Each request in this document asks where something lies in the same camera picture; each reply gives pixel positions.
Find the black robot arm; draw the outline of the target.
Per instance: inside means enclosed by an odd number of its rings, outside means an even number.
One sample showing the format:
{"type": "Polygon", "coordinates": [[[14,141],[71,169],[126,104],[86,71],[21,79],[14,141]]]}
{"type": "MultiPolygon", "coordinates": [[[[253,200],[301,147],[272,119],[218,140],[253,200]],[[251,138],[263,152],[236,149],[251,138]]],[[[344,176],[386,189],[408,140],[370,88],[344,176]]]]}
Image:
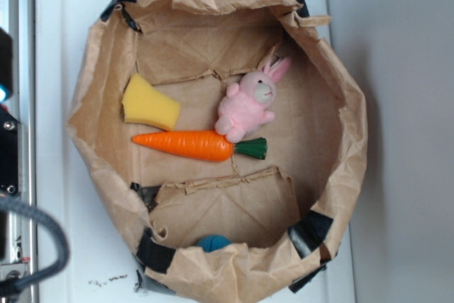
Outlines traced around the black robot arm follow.
{"type": "Polygon", "coordinates": [[[18,121],[3,102],[13,93],[13,42],[1,29],[1,195],[18,195],[18,121]]]}

